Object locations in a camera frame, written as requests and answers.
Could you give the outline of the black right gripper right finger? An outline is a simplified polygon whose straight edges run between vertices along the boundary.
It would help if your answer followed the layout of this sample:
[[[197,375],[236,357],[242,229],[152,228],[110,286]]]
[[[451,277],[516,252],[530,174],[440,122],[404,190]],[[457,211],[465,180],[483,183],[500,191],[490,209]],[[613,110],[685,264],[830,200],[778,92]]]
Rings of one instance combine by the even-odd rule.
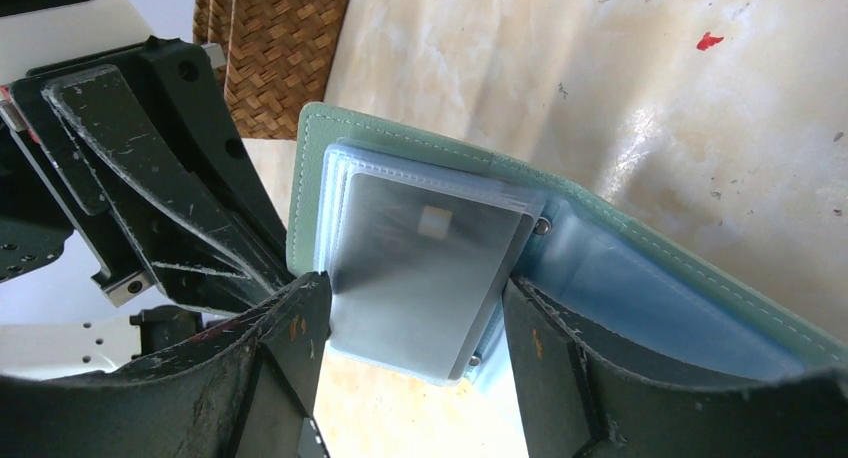
[[[758,381],[651,351],[524,279],[503,294],[533,457],[843,457],[847,373]]]

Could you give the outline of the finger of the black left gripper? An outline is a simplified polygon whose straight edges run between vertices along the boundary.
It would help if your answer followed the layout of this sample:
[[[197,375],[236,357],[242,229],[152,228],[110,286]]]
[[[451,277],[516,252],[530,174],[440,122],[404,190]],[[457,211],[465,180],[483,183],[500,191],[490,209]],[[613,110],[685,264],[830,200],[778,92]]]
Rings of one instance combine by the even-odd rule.
[[[291,279],[284,227],[203,80],[137,90],[119,67],[27,78],[14,138],[100,262],[96,281],[140,282],[179,305],[243,312]],[[196,112],[182,104],[203,102]]]

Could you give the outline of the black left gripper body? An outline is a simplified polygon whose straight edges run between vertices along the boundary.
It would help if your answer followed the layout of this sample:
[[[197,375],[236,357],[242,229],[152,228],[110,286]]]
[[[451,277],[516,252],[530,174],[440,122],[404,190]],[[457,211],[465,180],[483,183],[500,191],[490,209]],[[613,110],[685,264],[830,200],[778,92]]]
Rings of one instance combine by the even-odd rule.
[[[20,110],[12,103],[11,86],[27,78],[71,73],[108,64],[128,72],[135,80],[136,89],[146,92],[168,88],[172,93],[177,93],[180,82],[193,83],[203,80],[209,95],[205,103],[226,114],[235,135],[243,143],[231,119],[209,51],[205,47],[178,39],[150,37],[141,43],[30,69],[23,77],[5,84],[1,89],[1,277],[3,280],[21,277],[55,262],[63,253],[66,241],[73,234],[78,234],[83,239],[69,219],[62,214],[57,202],[49,196],[46,186],[39,180],[34,168],[27,162],[21,147],[15,141],[15,134],[25,131],[27,123]],[[202,104],[201,100],[194,99],[184,102],[182,110],[196,112]],[[97,258],[96,260],[99,268],[94,274],[94,282],[114,302],[133,298],[151,287],[134,282],[127,292],[121,292],[117,285],[102,289],[96,281],[96,275],[101,269],[100,262]]]

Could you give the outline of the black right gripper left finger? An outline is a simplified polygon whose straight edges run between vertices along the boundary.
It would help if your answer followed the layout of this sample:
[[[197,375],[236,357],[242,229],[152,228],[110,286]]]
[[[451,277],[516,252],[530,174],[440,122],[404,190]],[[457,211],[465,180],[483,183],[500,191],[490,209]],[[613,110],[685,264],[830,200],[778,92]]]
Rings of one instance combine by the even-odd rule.
[[[112,373],[1,381],[5,457],[325,457],[314,418],[332,291],[309,272]]]

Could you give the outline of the silver credit card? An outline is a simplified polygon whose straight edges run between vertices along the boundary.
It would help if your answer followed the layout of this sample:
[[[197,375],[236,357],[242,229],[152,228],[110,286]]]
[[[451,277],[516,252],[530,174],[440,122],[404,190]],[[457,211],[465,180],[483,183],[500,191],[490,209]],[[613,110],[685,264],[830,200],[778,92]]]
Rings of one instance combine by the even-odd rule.
[[[468,360],[540,213],[524,190],[477,196],[351,177],[328,256],[330,346],[432,383]]]

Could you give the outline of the green leather card holder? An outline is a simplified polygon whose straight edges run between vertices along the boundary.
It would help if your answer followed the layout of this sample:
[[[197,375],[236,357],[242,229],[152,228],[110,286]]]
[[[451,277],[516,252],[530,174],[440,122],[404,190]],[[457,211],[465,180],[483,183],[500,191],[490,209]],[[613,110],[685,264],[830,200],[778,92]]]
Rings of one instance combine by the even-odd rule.
[[[306,105],[299,117],[287,237],[293,271],[329,274],[328,256],[357,173],[477,196],[524,190],[539,200],[540,213],[461,377],[502,369],[499,300],[509,277],[529,281],[567,310],[651,351],[715,372],[776,381],[847,363],[846,347],[826,333],[565,178],[320,102]]]

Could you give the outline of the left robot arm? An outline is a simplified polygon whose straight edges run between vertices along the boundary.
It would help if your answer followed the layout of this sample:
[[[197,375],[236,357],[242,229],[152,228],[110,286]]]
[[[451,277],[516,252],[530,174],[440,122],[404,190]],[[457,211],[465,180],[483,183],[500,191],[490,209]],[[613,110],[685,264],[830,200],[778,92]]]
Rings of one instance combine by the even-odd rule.
[[[219,54],[152,36],[128,0],[1,0],[2,119],[110,299],[239,314],[292,279]]]

